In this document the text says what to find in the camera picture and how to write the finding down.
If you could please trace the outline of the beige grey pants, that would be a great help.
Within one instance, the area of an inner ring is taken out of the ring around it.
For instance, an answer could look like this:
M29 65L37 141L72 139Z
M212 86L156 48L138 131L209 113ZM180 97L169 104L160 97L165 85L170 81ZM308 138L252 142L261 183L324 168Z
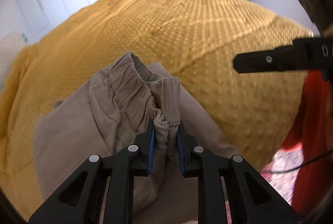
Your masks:
M116 154L156 128L150 176L134 181L135 223L184 223L198 215L198 182L178 166L176 135L185 132L214 154L238 149L201 105L160 63L144 65L133 53L98 71L70 97L54 104L34 131L33 157L42 195L49 197L89 156Z

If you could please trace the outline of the pink floral rug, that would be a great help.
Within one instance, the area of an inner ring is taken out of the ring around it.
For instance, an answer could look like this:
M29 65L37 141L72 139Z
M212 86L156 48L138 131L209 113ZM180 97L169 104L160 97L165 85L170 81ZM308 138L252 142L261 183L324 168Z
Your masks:
M292 202L293 190L299 171L282 172L298 167L303 163L302 147L297 146L291 151L279 150L272 161L262 170L261 175L285 199L289 205Z

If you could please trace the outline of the yellow dotted blanket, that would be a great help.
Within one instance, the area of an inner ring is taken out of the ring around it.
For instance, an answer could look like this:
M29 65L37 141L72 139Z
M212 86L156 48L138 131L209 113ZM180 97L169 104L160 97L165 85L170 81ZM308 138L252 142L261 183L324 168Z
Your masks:
M258 171L298 113L307 73L240 75L238 53L274 49L311 30L248 0L99 0L15 58L1 90L1 189L28 219L42 204L33 167L38 118L131 51L160 62Z

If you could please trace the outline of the cream padded headboard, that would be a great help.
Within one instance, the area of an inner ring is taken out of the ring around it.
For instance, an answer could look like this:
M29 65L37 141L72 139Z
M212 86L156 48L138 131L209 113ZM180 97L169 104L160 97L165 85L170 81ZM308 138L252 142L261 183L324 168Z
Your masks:
M25 47L25 42L21 35L17 32L11 32L5 37L1 38L0 42L0 63L1 63L1 88L6 80L9 69L20 53Z

